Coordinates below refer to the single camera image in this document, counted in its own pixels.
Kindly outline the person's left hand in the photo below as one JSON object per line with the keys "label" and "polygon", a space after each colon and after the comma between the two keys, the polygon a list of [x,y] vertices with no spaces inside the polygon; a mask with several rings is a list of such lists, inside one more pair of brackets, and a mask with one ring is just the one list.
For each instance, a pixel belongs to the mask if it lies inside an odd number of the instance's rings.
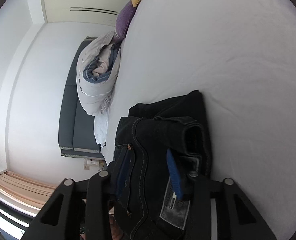
{"label": "person's left hand", "polygon": [[109,215],[109,223],[111,229],[112,240],[121,240],[123,238],[123,231],[118,226],[113,215]]}

